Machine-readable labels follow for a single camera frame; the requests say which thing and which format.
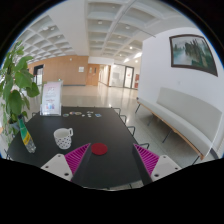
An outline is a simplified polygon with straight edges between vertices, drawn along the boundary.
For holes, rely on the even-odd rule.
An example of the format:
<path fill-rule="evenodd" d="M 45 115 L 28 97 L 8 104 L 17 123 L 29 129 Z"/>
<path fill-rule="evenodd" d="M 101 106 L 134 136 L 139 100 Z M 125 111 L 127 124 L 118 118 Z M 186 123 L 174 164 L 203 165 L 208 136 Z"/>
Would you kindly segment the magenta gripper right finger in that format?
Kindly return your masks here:
<path fill-rule="evenodd" d="M 134 148 L 152 181 L 157 181 L 181 170 L 181 167 L 167 155 L 158 156 L 137 144 L 134 145 Z"/>

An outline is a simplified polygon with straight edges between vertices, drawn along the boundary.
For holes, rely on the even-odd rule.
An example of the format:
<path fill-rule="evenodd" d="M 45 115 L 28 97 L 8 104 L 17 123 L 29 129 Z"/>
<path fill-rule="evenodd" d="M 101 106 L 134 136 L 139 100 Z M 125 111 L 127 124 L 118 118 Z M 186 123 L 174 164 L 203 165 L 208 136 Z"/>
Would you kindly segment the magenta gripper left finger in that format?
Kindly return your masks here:
<path fill-rule="evenodd" d="M 42 169 L 70 181 L 81 164 L 89 146 L 90 144 L 85 144 L 66 155 L 56 154 L 42 166 Z"/>

